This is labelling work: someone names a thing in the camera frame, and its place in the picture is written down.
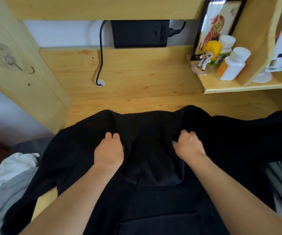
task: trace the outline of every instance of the wall hook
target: wall hook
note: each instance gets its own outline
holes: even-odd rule
[[[16,59],[13,56],[9,55],[9,54],[7,54],[4,59],[5,59],[5,62],[7,64],[9,64],[10,66],[15,65],[15,66],[17,66],[17,68],[19,68],[21,71],[23,71],[23,72],[25,72],[27,74],[35,73],[35,69],[32,66],[30,66],[30,67],[33,69],[33,72],[26,72],[26,71],[24,71],[21,67],[19,67],[18,64],[16,64]]]

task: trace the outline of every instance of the plastic bottle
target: plastic bottle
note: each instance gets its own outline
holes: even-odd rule
[[[219,67],[224,59],[230,55],[230,53],[233,51],[232,46],[236,42],[236,39],[230,35],[222,35],[219,37],[218,42],[222,44],[222,51],[217,59],[208,64],[212,68]]]
[[[250,56],[251,52],[243,47],[236,47],[230,56],[226,57],[216,72],[216,76],[220,80],[231,81],[236,78],[245,66],[245,60]]]

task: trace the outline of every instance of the black cable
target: black cable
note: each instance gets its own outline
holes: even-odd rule
[[[179,34],[186,26],[187,21],[184,21],[180,30],[174,30],[173,28],[169,28],[168,37],[172,37],[175,34]]]
[[[102,25],[101,25],[101,28],[100,28],[101,66],[100,66],[99,72],[97,73],[97,77],[96,77],[96,85],[97,85],[97,86],[102,86],[102,84],[98,84],[98,83],[97,83],[97,80],[99,79],[100,72],[101,72],[102,67],[103,67],[102,30],[103,30],[103,27],[104,27],[104,24],[105,24],[105,23],[106,23],[106,21],[103,21],[103,23],[102,23]]]

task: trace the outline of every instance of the picture frame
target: picture frame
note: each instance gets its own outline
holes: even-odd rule
[[[247,0],[205,0],[190,61],[199,60],[205,43],[232,35]]]

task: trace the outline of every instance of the black fabric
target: black fabric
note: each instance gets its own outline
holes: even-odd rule
[[[265,168],[282,160],[282,111],[242,121],[211,117],[195,106],[125,115],[104,110],[53,138],[24,196],[5,215],[2,233],[18,234],[39,196],[55,186],[60,195],[84,175],[110,131],[121,136],[124,163],[97,201],[84,234],[154,234],[164,226],[168,234],[175,226],[183,228],[177,234],[228,234],[206,191],[173,150],[171,141],[182,129],[195,131],[220,168],[275,210]]]

